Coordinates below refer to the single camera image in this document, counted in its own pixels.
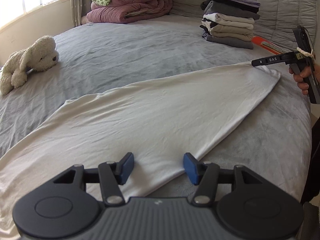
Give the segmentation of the white cotton pants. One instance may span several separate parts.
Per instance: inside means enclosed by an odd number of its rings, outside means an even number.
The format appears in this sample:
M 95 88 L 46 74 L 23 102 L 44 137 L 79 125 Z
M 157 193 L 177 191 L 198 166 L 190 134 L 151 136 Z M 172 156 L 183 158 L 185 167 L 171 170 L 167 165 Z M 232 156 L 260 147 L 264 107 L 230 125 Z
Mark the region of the white cotton pants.
M 249 62 L 136 82 L 66 101 L 1 158 L 1 239 L 25 194 L 75 164 L 94 168 L 127 152 L 136 166 L 125 197 L 146 196 L 183 172 L 187 152 L 203 158 L 280 80 Z

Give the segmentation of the stack of folded clothes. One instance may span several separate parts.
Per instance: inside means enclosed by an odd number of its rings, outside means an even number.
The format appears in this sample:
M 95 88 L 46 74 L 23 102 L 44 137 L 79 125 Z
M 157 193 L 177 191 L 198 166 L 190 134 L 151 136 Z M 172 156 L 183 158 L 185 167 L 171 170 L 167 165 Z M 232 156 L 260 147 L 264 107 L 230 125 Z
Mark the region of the stack of folded clothes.
M 253 49 L 253 30 L 260 3 L 253 0 L 206 0 L 200 28 L 208 42 Z

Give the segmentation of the orange red book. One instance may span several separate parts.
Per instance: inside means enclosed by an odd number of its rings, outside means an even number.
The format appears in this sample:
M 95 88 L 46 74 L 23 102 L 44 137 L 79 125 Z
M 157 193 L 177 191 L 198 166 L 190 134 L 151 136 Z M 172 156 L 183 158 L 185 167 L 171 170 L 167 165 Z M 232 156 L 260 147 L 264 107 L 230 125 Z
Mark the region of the orange red book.
M 275 55 L 279 55 L 279 54 L 283 54 L 285 53 L 285 51 L 283 49 L 281 49 L 280 47 L 276 46 L 275 44 L 273 44 L 272 42 L 260 37 L 260 36 L 253 36 L 252 38 L 252 42 L 258 46 L 260 46 L 261 48 L 264 48 L 265 50 L 268 50 L 269 52 L 275 54 Z

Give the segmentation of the grey bed sheet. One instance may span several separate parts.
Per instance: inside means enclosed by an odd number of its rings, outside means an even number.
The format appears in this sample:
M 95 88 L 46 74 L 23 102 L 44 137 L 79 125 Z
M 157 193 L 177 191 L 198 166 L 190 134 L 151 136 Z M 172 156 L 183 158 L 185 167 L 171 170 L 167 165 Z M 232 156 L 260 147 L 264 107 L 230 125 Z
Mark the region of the grey bed sheet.
M 205 41 L 199 20 L 86 24 L 55 37 L 56 66 L 1 96 L 1 239 L 25 194 L 75 164 L 127 152 L 125 197 L 187 196 L 186 152 L 243 164 L 300 199 L 311 154 L 310 103 L 260 47 Z

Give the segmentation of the white plush dog toy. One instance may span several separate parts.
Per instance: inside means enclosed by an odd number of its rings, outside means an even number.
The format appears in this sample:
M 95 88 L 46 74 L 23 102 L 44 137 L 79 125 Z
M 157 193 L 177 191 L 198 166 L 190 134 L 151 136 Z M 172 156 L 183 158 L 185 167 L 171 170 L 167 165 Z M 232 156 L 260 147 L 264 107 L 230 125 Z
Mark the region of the white plush dog toy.
M 59 53 L 52 36 L 37 39 L 26 49 L 12 53 L 4 64 L 1 74 L 1 93 L 9 94 L 23 86 L 28 80 L 28 72 L 45 72 L 57 65 Z

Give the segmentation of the maroon folded quilt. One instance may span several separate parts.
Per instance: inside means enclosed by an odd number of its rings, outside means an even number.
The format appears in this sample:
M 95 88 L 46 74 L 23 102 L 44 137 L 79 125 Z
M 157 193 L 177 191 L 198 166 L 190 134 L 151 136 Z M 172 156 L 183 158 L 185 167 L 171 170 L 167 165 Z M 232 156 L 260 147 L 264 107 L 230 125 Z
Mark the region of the maroon folded quilt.
M 164 16 L 172 5 L 172 0 L 111 0 L 107 6 L 92 2 L 86 18 L 93 23 L 128 24 Z

